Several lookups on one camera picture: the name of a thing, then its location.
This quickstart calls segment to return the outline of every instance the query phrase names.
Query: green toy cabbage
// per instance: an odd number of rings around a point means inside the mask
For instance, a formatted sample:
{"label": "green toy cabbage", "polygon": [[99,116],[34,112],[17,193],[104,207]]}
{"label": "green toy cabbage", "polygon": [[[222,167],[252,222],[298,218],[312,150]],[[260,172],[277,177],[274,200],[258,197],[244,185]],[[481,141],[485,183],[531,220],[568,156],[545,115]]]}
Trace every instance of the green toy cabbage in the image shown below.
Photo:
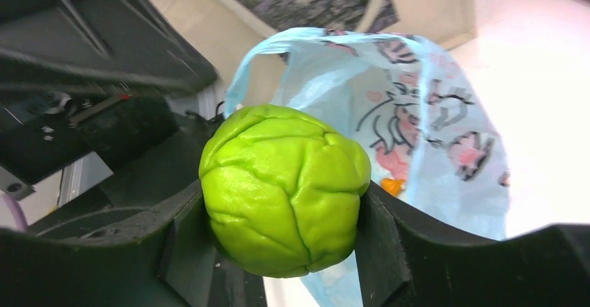
{"label": "green toy cabbage", "polygon": [[218,249],[261,276],[343,261],[371,178],[355,141],[287,107],[246,107],[207,142],[199,176]]}

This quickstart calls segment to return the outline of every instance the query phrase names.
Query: orange object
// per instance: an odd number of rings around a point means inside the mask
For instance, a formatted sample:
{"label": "orange object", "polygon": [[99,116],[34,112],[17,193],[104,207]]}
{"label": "orange object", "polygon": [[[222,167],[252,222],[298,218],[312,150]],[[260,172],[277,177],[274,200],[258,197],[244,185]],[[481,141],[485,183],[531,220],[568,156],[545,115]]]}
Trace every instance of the orange object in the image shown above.
{"label": "orange object", "polygon": [[391,178],[383,178],[381,180],[381,187],[394,197],[399,196],[404,190],[405,184],[405,180],[393,180]]}

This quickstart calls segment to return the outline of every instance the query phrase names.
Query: blue plastic bag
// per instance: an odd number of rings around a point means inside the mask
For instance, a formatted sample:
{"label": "blue plastic bag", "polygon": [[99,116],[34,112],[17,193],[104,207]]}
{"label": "blue plastic bag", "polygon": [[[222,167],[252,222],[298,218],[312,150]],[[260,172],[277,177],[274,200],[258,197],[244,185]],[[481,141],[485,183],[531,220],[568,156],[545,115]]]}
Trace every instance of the blue plastic bag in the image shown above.
{"label": "blue plastic bag", "polygon": [[[470,233],[504,239],[509,170],[500,136],[452,57],[426,38],[314,28],[277,33],[239,66],[225,100],[246,96],[250,62],[288,53],[271,101],[358,141],[372,179],[405,180],[403,199]],[[322,307],[362,306],[354,253],[301,279]]]}

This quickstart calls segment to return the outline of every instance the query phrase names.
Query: purple cable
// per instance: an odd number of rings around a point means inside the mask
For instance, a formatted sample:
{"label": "purple cable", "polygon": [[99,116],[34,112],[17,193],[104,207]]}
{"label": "purple cable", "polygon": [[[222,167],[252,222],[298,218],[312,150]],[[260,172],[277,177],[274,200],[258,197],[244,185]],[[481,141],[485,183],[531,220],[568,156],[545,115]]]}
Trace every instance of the purple cable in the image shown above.
{"label": "purple cable", "polygon": [[2,193],[2,199],[4,200],[6,206],[8,206],[10,212],[13,214],[13,218],[17,224],[17,230],[20,232],[26,232],[26,229],[29,225],[26,223],[26,217],[24,216],[24,212],[22,211],[22,207],[20,207],[19,202],[13,197],[4,193]]}

